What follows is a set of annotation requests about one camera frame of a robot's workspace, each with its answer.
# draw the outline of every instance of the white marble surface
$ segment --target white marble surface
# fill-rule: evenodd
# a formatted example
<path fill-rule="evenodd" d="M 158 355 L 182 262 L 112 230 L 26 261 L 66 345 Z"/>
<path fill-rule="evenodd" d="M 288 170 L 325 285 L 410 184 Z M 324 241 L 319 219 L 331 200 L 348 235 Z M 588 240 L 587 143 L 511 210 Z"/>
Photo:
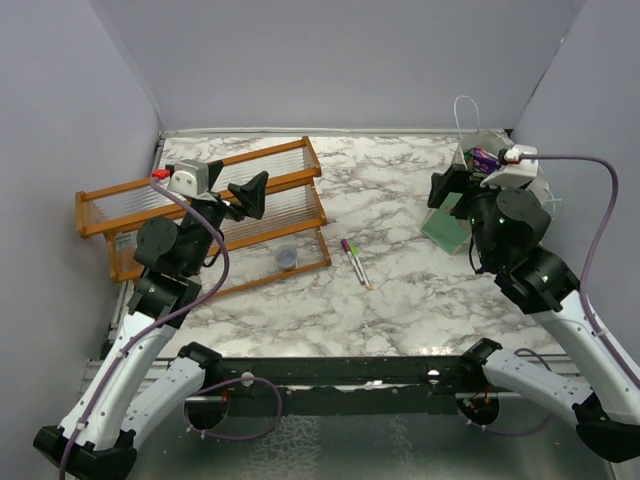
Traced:
<path fill-rule="evenodd" d="M 173 138 L 163 161 L 214 160 L 297 139 Z M 311 137 L 333 266 L 215 299 L 189 314 L 161 356 L 197 341 L 225 356 L 460 354 L 486 336 L 540 353 L 560 347 L 419 231 L 430 177 L 451 161 L 453 137 Z M 354 240 L 374 285 L 367 291 L 340 247 Z M 204 271 L 205 288 L 215 272 Z"/>

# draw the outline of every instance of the marker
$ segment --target marker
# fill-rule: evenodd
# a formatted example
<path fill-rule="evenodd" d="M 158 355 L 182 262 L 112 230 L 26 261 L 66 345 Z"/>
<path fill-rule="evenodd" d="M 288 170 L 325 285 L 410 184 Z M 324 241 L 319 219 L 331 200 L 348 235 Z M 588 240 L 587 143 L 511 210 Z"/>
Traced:
<path fill-rule="evenodd" d="M 364 267 L 362 266 L 362 263 L 360 263 L 360 259 L 358 258 L 358 251 L 356 250 L 356 246 L 353 243 L 348 243 L 348 245 L 349 245 L 349 249 L 351 250 L 351 254 L 353 255 L 353 258 L 356 260 L 356 265 L 358 266 L 360 273 L 362 273 L 364 284 L 367 286 L 369 290 L 373 290 L 373 287 L 371 286 L 371 283 L 367 278 L 367 274 L 364 271 Z"/>
<path fill-rule="evenodd" d="M 364 285 L 365 284 L 364 276 L 362 275 L 362 272 L 360 272 L 360 269 L 358 268 L 358 264 L 356 263 L 355 258 L 353 258 L 353 254 L 351 253 L 351 248 L 349 243 L 345 239 L 342 239 L 342 241 L 340 242 L 340 245 L 342 245 L 342 249 L 347 254 L 347 257 L 349 257 L 349 261 L 351 262 L 351 265 L 353 265 L 353 269 L 356 271 L 356 274 L 358 275 L 358 280 L 360 280 L 360 285 Z"/>

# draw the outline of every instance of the wooden dish rack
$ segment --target wooden dish rack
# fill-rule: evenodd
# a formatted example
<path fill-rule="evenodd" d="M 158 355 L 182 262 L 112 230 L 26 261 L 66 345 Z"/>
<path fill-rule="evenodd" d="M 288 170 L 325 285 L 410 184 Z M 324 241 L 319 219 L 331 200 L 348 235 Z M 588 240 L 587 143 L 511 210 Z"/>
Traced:
<path fill-rule="evenodd" d="M 286 272 L 274 271 L 273 265 L 266 266 L 264 260 L 258 262 L 262 265 L 262 271 L 254 268 L 251 275 L 240 272 L 235 281 L 230 278 L 230 286 L 218 294 L 331 265 L 331 257 L 320 231 L 320 227 L 327 224 L 327 218 L 313 180 L 322 174 L 322 170 L 308 137 L 229 157 L 223 159 L 223 163 L 224 168 L 213 190 L 220 191 L 222 198 L 227 200 L 233 197 L 228 190 L 221 191 L 223 186 L 229 182 L 245 183 L 262 170 L 269 172 L 264 217 L 261 220 L 248 218 L 239 223 L 228 219 L 223 221 L 221 230 L 229 251 L 252 248 L 253 252 L 264 253 L 278 243 L 276 239 L 291 239 L 292 243 L 297 244 L 296 248 L 308 251 L 299 252 L 299 258 L 304 261 L 299 261 L 296 268 Z M 146 220 L 158 215 L 178 220 L 185 213 L 182 208 L 151 189 L 148 178 L 94 192 L 77 192 L 75 200 L 76 229 L 82 238 L 104 235 L 110 276 L 114 282 L 133 280 L 142 273 L 142 266 L 133 259 L 133 253 L 137 230 Z M 213 247 L 209 255 L 214 255 L 216 251 L 217 247 Z M 232 253 L 232 265 L 234 257 L 239 259 L 244 255 Z M 236 270 L 232 266 L 232 275 Z"/>

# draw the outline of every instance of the black cable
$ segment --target black cable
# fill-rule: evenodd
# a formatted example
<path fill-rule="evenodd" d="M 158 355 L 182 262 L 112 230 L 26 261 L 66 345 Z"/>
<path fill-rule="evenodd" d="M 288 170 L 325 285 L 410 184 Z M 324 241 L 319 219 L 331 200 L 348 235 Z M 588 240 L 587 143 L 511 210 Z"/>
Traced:
<path fill-rule="evenodd" d="M 222 240 L 224 240 L 224 233 L 222 233 L 222 230 L 216 228 L 216 231 L 220 234 L 220 236 L 222 237 Z M 220 256 L 220 249 L 218 248 L 218 251 L 216 252 L 216 254 L 211 258 L 211 261 L 209 263 L 203 263 L 202 266 L 204 268 L 209 268 L 212 267 L 214 263 L 216 263 L 216 260 L 218 259 L 218 257 Z"/>
<path fill-rule="evenodd" d="M 473 264 L 473 237 L 471 237 L 471 241 L 469 242 L 469 264 L 471 265 L 471 268 L 473 268 L 473 271 L 476 275 L 479 275 L 482 273 L 482 267 L 480 268 L 476 268 L 476 266 Z"/>

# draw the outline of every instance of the gray floor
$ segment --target gray floor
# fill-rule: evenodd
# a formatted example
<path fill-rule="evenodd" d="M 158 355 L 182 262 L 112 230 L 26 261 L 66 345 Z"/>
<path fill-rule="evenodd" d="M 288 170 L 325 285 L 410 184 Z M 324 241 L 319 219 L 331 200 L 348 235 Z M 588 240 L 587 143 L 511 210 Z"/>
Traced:
<path fill-rule="evenodd" d="M 496 426 L 527 428 L 545 412 L 516 398 L 503 401 Z M 232 419 L 225 430 L 249 433 L 268 419 Z M 252 443 L 201 440 L 186 433 L 180 410 L 140 451 L 132 480 L 610 479 L 610 466 L 558 419 L 541 433 L 497 437 L 458 416 L 286 417 Z"/>

